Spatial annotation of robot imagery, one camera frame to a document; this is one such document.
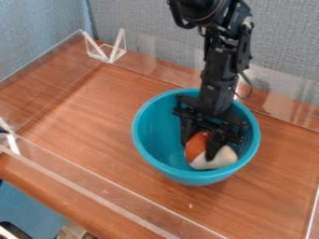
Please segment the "gray wall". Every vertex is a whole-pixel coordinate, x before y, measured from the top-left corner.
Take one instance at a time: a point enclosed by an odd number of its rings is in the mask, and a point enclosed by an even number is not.
[[[195,30],[177,27],[166,0],[89,2],[94,30],[101,40],[114,42],[123,27],[129,48],[163,60],[201,67],[203,39]],[[281,93],[319,104],[319,97],[313,96],[319,89],[319,1],[247,0],[247,3],[254,10],[257,24],[254,64],[258,71],[263,67],[274,70],[274,74],[265,74],[257,79],[257,86],[269,85],[273,91],[279,91],[279,86]],[[273,78],[278,72],[289,74],[283,82]],[[290,75],[294,77],[287,85]]]
[[[81,28],[90,29],[83,0],[0,1],[0,79]]]

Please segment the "orange object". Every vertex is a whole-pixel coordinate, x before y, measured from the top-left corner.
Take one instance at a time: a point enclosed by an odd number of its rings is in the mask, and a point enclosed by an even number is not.
[[[198,156],[206,151],[210,140],[210,133],[199,132],[190,139],[185,148],[185,157],[193,163]]]

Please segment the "bowl rim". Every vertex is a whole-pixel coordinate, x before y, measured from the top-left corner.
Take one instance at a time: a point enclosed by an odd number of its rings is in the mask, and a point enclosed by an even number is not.
[[[237,100],[234,100],[234,104],[241,108],[241,110],[243,111],[245,115],[249,118],[250,124],[253,125],[253,145],[250,147],[250,149],[246,151],[245,155],[241,157],[241,160],[227,166],[223,167],[221,169],[215,169],[215,170],[206,170],[206,171],[187,171],[187,170],[182,170],[178,169],[167,164],[165,164],[163,162],[161,162],[146,150],[142,142],[141,142],[141,137],[139,137],[139,123],[141,123],[141,118],[142,118],[142,114],[146,111],[146,109],[162,98],[166,98],[171,95],[177,95],[179,93],[193,93],[193,92],[199,92],[199,89],[178,89],[178,90],[173,90],[173,91],[167,91],[162,94],[159,94],[158,96],[155,96],[151,100],[149,100],[145,105],[141,107],[141,110],[138,111],[138,114],[135,116],[134,119],[134,123],[133,123],[133,138],[134,138],[134,144],[135,147],[143,157],[143,159],[161,171],[166,172],[167,174],[173,175],[173,176],[178,176],[178,177],[189,177],[189,178],[194,178],[194,179],[199,179],[199,178],[207,178],[207,177],[213,177],[213,176],[226,176],[233,174],[235,171],[238,171],[242,167],[245,167],[245,165],[251,161],[259,145],[261,145],[261,129],[259,129],[259,124],[257,121],[257,118],[254,116],[254,113],[251,112],[251,110],[242,104],[239,103]]]

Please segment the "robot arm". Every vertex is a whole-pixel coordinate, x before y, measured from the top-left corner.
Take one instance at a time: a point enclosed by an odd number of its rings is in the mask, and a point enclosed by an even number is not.
[[[243,0],[169,0],[177,25],[198,27],[205,36],[205,62],[199,97],[181,95],[174,113],[181,117],[181,143],[199,131],[211,132],[206,159],[227,143],[241,144],[247,122],[233,114],[239,75],[249,81],[254,18]]]

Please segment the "teal bowl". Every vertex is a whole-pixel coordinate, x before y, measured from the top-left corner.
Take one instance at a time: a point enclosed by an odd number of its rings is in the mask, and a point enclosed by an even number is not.
[[[259,125],[250,109],[234,101],[231,110],[251,125],[238,151],[239,160],[222,169],[193,169],[179,142],[179,117],[173,114],[178,104],[177,95],[181,93],[198,96],[199,90],[169,91],[142,106],[133,124],[134,143],[143,158],[166,177],[183,185],[206,186],[230,177],[254,158],[261,144]]]

